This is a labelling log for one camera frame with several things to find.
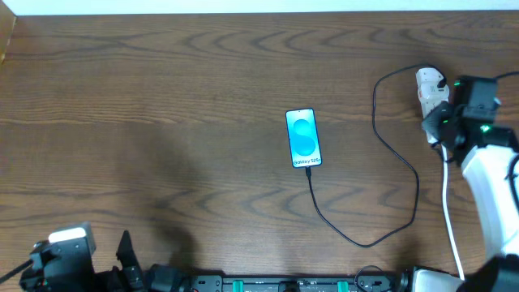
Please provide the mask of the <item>blue Galaxy smartphone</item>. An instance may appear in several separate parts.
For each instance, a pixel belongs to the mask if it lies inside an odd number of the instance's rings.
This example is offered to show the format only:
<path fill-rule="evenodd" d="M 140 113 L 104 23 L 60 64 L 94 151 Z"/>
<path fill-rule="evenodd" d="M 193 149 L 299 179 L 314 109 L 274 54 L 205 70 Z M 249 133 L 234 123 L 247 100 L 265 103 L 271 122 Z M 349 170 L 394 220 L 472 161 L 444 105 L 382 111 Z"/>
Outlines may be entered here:
<path fill-rule="evenodd" d="M 315 111 L 312 108 L 288 110 L 285 121 L 292 166 L 307 168 L 321 165 L 323 160 Z"/>

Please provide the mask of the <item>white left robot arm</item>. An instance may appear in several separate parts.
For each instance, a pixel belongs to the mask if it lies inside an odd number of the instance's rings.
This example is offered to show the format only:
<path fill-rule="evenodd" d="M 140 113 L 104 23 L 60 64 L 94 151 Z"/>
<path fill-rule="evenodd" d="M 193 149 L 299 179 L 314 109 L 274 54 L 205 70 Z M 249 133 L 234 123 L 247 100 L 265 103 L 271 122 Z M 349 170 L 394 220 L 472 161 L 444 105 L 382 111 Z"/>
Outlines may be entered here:
<path fill-rule="evenodd" d="M 104 272 L 96 272 L 88 238 L 73 238 L 45 243 L 30 254 L 32 261 L 19 279 L 19 286 L 29 292 L 192 292 L 191 277 L 167 266 L 153 265 L 147 272 L 139 265 L 130 234 L 122 234 L 117 260 Z"/>

